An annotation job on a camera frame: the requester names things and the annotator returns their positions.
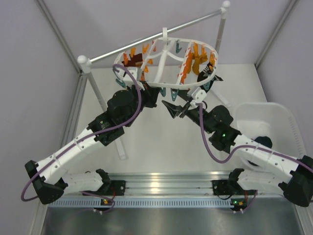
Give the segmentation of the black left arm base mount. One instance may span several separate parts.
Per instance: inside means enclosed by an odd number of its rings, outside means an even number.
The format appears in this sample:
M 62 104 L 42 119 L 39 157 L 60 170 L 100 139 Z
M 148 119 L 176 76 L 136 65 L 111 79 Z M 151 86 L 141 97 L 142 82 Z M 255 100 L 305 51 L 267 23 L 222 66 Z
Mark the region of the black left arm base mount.
M 102 179 L 101 187 L 96 191 L 98 195 L 103 196 L 124 196 L 126 181 L 124 180 L 111 180 L 108 173 L 102 169 L 96 170 Z

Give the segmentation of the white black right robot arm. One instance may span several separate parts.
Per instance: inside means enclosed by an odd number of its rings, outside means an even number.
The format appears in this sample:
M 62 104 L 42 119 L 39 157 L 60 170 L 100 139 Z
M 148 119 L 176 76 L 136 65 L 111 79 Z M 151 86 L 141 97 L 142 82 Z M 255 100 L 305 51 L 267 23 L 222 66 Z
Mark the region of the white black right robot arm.
M 251 162 L 261 170 L 234 169 L 228 177 L 229 190 L 240 194 L 243 190 L 269 192 L 284 196 L 291 203 L 308 207 L 313 199 L 313 159 L 301 158 L 277 152 L 252 140 L 231 127 L 233 117 L 229 110 L 218 105 L 210 112 L 197 102 L 184 106 L 162 101 L 172 118 L 188 117 L 201 129 L 204 146 L 215 162 L 225 164 L 233 156 Z

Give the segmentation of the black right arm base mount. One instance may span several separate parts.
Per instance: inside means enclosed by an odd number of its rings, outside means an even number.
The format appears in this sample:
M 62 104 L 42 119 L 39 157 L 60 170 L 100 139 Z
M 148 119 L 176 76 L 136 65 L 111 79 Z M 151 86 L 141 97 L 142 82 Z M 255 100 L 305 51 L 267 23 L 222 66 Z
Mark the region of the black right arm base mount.
M 238 184 L 239 175 L 244 171 L 242 168 L 234 169 L 226 180 L 213 180 L 212 188 L 215 196 L 244 195 L 245 191 Z

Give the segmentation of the white round sock hanger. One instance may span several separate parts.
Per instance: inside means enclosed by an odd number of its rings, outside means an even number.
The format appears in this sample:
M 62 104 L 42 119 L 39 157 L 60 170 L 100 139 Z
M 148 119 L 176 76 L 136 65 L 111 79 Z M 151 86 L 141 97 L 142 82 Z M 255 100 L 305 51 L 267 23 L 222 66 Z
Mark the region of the white round sock hanger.
M 142 53 L 143 64 L 142 76 L 140 82 L 147 82 L 151 87 L 173 88 L 173 89 L 190 89 L 200 87 L 209 82 L 215 75 L 218 64 L 218 53 L 209 44 L 192 39 L 175 38 L 168 36 L 169 30 L 163 28 L 159 38 L 152 40 L 150 43 L 144 43 L 141 47 L 133 46 L 118 54 L 115 59 L 116 64 L 120 64 L 127 68 L 128 60 L 135 54 Z M 176 41 L 179 40 L 179 45 L 182 47 L 180 53 L 176 54 Z M 211 62 L 214 66 L 212 74 L 205 80 L 197 82 L 198 75 L 192 71 L 187 74 L 184 84 L 181 84 L 181 76 L 186 63 L 188 50 L 193 52 L 193 45 L 201 45 L 206 49 L 208 60 L 200 64 L 200 72 Z

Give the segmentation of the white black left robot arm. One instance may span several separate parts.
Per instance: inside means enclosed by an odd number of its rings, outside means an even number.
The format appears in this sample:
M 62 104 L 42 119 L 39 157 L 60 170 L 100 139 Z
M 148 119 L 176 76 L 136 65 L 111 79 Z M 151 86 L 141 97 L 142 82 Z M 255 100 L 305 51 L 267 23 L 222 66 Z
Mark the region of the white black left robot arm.
M 132 125 L 143 108 L 154 108 L 160 88 L 146 82 L 143 89 L 135 86 L 117 91 L 107 103 L 107 110 L 97 116 L 75 139 L 56 153 L 41 161 L 29 161 L 25 169 L 33 188 L 44 205 L 65 194 L 82 192 L 85 195 L 109 195 L 112 181 L 102 169 L 70 174 L 69 170 L 92 152 L 121 137 L 124 127 Z

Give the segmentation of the teal front clothes peg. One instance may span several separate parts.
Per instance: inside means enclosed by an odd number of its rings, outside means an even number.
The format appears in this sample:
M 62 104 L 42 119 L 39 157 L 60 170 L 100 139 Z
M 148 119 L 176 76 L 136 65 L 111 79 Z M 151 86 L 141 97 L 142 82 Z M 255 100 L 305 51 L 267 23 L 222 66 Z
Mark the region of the teal front clothes peg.
M 178 96 L 178 94 L 179 94 L 179 89 L 173 89 L 173 88 L 171 88 L 171 89 L 170 89 L 170 94 L 171 94 L 171 100 L 172 100 L 173 102 L 175 102 L 176 99 L 177 99 L 177 96 Z

